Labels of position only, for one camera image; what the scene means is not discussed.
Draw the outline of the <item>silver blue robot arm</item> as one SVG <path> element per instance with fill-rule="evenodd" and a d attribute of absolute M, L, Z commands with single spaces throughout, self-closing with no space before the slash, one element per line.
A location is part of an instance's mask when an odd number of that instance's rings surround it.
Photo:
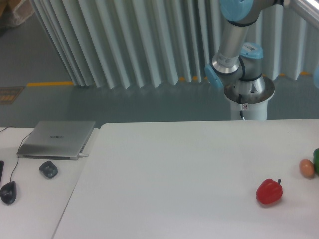
<path fill-rule="evenodd" d="M 319 28 L 319 2 L 317 0 L 222 0 L 220 9 L 227 20 L 222 34 L 222 41 L 218 52 L 213 56 L 210 64 L 205 66 L 205 73 L 210 84 L 221 88 L 228 82 L 227 77 L 236 79 L 236 73 L 245 76 L 246 67 L 241 66 L 240 52 L 244 44 L 248 29 L 259 18 L 260 13 L 275 5 L 281 5 L 299 15 L 314 29 Z M 293 38 L 285 45 L 296 55 L 291 60 L 285 59 L 283 65 L 288 69 L 284 73 L 290 78 L 296 78 L 301 71 L 318 73 L 318 58 L 314 54 L 306 53 L 306 45 L 302 43 L 305 29 L 301 25 L 293 31 Z"/>

